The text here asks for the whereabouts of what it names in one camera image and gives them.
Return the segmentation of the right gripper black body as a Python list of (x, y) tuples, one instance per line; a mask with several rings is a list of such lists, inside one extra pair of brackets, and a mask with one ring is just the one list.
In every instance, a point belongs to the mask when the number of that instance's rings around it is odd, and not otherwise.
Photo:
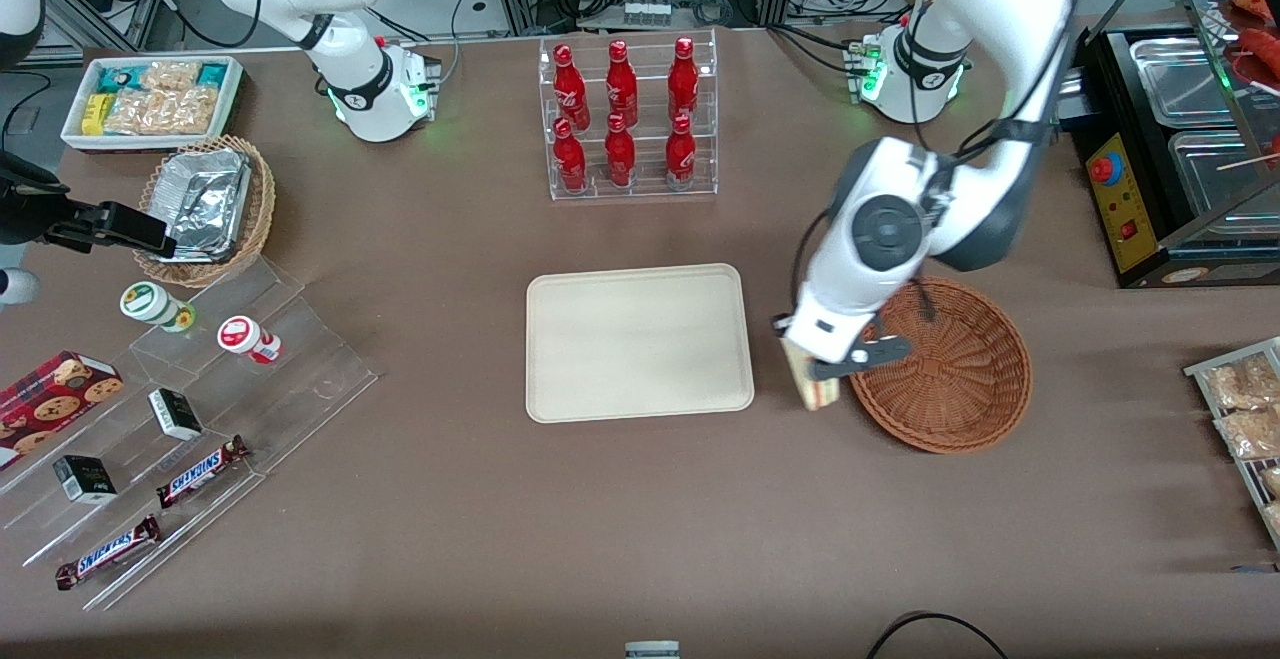
[(1, 157), (1, 244), (41, 241), (70, 218), (69, 189), (38, 164), (14, 154)]

